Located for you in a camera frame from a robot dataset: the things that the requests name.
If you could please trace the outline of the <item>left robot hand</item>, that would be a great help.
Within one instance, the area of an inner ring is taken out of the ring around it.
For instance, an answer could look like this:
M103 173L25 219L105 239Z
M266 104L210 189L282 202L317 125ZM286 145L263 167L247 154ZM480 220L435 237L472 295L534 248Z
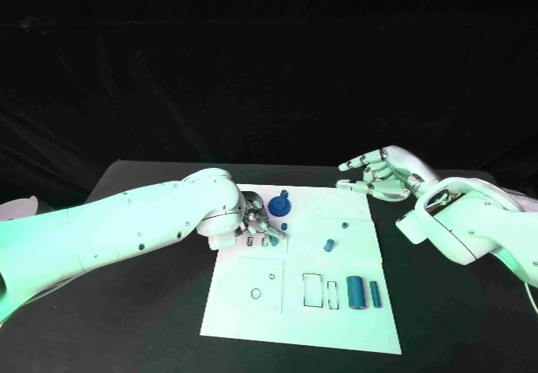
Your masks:
M253 191L242 191L239 194L239 226L233 231L233 236L239 237L245 232L250 235L260 234L263 239L283 240L286 235L269 224L269 217L263 208L260 196Z

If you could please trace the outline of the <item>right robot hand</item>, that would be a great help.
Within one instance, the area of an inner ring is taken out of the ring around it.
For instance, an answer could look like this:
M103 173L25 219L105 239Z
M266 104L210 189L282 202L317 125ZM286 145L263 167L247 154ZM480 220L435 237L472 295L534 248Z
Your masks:
M436 172L419 157L396 145L366 152L338 165L340 172L351 169L363 169L361 180L337 180L334 187L387 202L409 196L419 198L439 182Z

